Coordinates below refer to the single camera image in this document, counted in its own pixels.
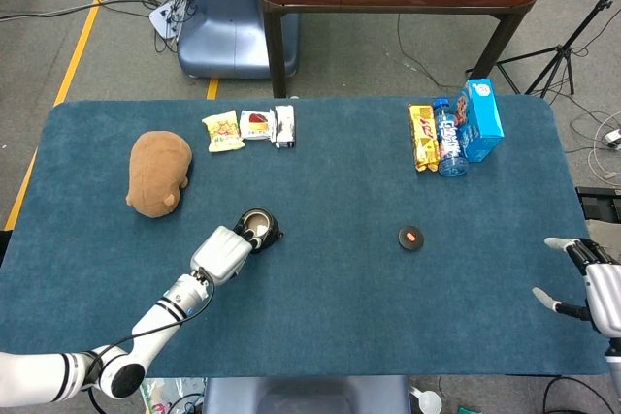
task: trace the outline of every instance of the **candy wrapper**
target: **candy wrapper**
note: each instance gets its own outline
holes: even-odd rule
[[[295,146],[295,118],[293,106],[275,106],[276,125],[272,135],[272,142],[278,149]]]
[[[431,106],[409,106],[409,128],[414,152],[414,166],[419,172],[438,170],[440,152],[436,121]]]
[[[242,111],[240,130],[243,140],[269,140],[274,133],[273,111]]]
[[[208,116],[203,118],[203,123],[210,133],[209,152],[236,150],[245,146],[240,137],[240,127],[237,124],[235,111]]]

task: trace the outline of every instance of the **plush hamster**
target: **plush hamster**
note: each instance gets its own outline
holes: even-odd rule
[[[187,186],[192,150],[170,131],[148,131],[134,143],[129,159],[129,192],[125,201],[142,215],[171,213]]]

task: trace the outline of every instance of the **bottle cap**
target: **bottle cap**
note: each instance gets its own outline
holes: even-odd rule
[[[440,97],[434,101],[434,111],[437,109],[443,109],[445,107],[449,107],[448,99],[445,97]]]

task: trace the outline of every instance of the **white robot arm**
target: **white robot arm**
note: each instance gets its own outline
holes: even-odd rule
[[[556,301],[541,288],[533,288],[533,293],[550,310],[590,322],[609,338],[605,358],[621,401],[621,264],[590,239],[546,238],[545,244],[568,253],[584,280],[586,305]]]
[[[143,382],[149,366],[180,326],[198,316],[215,286],[240,271],[249,253],[282,237],[266,210],[246,212],[233,230],[218,227],[194,252],[191,273],[179,277],[132,329],[131,336],[83,353],[14,355],[0,352],[0,407],[61,401],[98,388],[126,398]],[[134,339],[131,352],[118,344]]]

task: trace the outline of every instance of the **floor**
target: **floor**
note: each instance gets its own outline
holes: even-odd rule
[[[51,11],[89,3],[91,0],[0,0],[0,16],[23,11]],[[539,0],[509,44],[513,56],[564,41],[597,0]],[[601,13],[577,41],[594,37],[621,6]],[[55,19],[27,19],[0,23],[0,225],[9,216],[37,140],[82,32],[86,12]],[[429,80],[415,71],[399,53],[394,15],[305,15],[302,19],[301,63],[290,80],[290,94],[313,96],[439,95]],[[479,16],[405,16],[404,47],[425,63],[443,83],[460,85],[463,71],[473,66],[496,21]],[[442,36],[429,41],[429,32]],[[573,61],[578,103],[591,111],[619,111],[621,80],[621,16],[589,47],[586,58]],[[521,86],[542,68],[544,59],[520,62],[510,72]],[[510,93],[498,72],[492,74],[497,93]],[[180,70],[170,52],[158,54],[144,18],[100,9],[85,45],[66,100],[82,99],[205,99],[208,81],[191,79]],[[271,97],[267,81],[223,80],[218,99]],[[583,110],[560,96],[552,109],[567,151],[589,145],[570,129]],[[575,122],[578,131],[591,137],[597,124],[589,118]],[[533,135],[534,147],[537,135]],[[576,185],[604,186],[586,162],[588,151],[568,154]],[[606,153],[601,161],[610,171],[621,172],[619,154]],[[593,236],[621,251],[619,227],[595,225]],[[582,377],[616,402],[607,375]],[[509,376],[415,377],[421,389],[441,387],[445,409],[460,405],[484,413],[537,413],[548,379]],[[565,406],[590,413],[605,408],[580,387],[562,382],[551,394],[550,407]],[[124,401],[104,399],[108,412],[143,412],[140,396]],[[44,407],[0,409],[0,413],[89,412],[84,396]]]

